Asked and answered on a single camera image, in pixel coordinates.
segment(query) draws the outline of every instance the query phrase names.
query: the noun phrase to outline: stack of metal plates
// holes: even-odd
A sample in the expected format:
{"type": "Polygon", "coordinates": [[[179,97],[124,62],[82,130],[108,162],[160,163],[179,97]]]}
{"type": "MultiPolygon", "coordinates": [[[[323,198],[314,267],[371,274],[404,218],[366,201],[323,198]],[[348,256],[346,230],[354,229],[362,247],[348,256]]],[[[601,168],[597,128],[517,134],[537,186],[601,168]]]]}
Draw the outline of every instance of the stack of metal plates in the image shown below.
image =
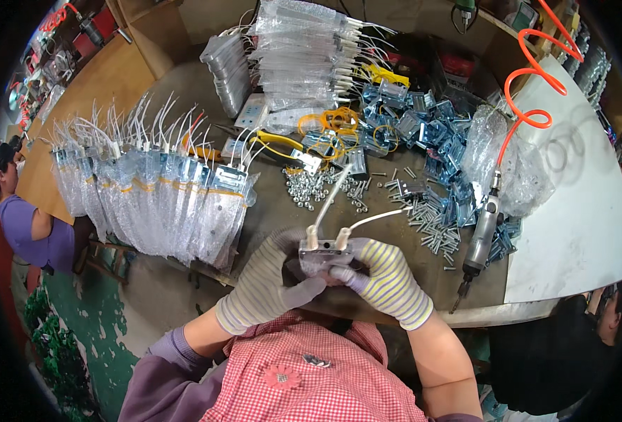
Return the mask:
{"type": "Polygon", "coordinates": [[[241,35],[211,37],[200,61],[208,65],[214,76],[215,91],[225,113],[236,117],[252,91],[241,35]]]}

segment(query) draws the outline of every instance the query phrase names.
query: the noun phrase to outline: red checkered shirt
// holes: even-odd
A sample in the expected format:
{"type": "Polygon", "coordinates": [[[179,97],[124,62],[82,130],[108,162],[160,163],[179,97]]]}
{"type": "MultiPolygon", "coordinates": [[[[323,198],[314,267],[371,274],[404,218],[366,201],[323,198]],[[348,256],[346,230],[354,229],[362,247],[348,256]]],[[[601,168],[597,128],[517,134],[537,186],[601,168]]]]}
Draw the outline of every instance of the red checkered shirt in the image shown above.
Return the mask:
{"type": "Polygon", "coordinates": [[[414,395],[387,369],[386,345],[374,324],[353,322],[342,337],[295,311],[256,325],[225,347],[222,391],[201,421],[426,421],[414,395]],[[329,367],[307,363],[310,354],[329,367]],[[299,385],[275,389],[265,371],[283,365],[299,385]]]}

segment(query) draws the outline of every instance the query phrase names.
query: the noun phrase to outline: woman in purple shirt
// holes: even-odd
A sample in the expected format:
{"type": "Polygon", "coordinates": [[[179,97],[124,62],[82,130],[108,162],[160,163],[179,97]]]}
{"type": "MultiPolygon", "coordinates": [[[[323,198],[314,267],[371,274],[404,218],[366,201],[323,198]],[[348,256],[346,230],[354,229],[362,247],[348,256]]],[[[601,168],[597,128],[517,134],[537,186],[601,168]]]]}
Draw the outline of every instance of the woman in purple shirt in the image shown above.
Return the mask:
{"type": "Polygon", "coordinates": [[[74,227],[53,218],[15,194],[18,171],[16,151],[0,144],[0,221],[4,237],[20,258],[45,269],[71,273],[81,252],[88,245],[93,223],[77,217],[74,227]]]}

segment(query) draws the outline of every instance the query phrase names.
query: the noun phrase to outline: striped work glove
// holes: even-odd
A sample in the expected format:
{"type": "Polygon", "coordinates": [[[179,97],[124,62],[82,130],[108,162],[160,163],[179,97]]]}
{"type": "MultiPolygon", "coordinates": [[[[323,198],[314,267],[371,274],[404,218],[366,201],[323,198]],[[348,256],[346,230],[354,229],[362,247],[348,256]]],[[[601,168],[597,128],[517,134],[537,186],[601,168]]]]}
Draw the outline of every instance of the striped work glove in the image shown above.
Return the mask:
{"type": "Polygon", "coordinates": [[[356,260],[370,269],[370,276],[347,267],[330,268],[337,278],[376,310],[398,321],[405,330],[420,327],[433,312],[433,301],[419,287],[398,247],[367,238],[350,240],[356,260]]]}
{"type": "Polygon", "coordinates": [[[325,289],[321,277],[284,287],[281,269],[285,258],[306,238],[303,229],[273,232],[252,254],[236,288],[217,302],[216,315],[224,331],[244,333],[252,325],[273,321],[292,308],[310,302],[325,289]]]}

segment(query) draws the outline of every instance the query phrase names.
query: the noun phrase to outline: person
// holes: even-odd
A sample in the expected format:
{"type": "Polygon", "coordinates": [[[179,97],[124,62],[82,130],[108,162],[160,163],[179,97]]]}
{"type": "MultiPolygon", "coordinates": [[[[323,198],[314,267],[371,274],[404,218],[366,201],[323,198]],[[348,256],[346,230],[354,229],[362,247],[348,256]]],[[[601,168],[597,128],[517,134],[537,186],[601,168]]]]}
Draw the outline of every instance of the person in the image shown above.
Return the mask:
{"type": "Polygon", "coordinates": [[[18,172],[16,151],[0,144],[0,222],[13,252],[50,274],[71,274],[79,252],[88,246],[94,225],[88,217],[77,217],[74,227],[45,213],[15,194],[18,172]]]}
{"type": "Polygon", "coordinates": [[[489,327],[490,369],[478,374],[508,409],[548,415],[582,399],[611,362],[622,334],[622,281],[598,321],[585,295],[562,299],[552,316],[489,327]]]}
{"type": "Polygon", "coordinates": [[[323,276],[284,287],[282,265],[304,237],[301,229],[271,234],[233,291],[153,344],[134,367],[119,420],[480,422],[470,359],[400,249],[351,239],[369,276],[332,266],[323,276]],[[374,324],[354,321],[340,335],[292,310],[338,280],[407,330],[425,412],[387,369],[374,324]],[[221,349],[228,359],[206,376],[221,349]]]}

